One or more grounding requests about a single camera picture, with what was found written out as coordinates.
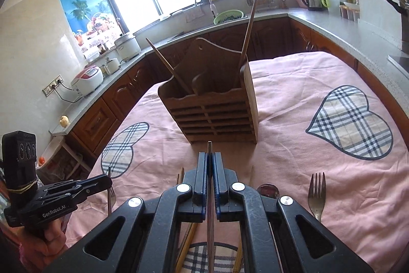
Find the left hand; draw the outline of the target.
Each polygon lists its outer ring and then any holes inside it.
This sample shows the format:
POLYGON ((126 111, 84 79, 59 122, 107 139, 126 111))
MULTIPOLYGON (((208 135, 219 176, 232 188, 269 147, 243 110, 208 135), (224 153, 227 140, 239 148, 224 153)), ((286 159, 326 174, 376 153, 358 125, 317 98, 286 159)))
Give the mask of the left hand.
POLYGON ((29 272, 42 272, 52 261, 68 250, 62 226, 61 218, 50 222, 40 238, 24 227, 18 230, 20 260, 29 272))

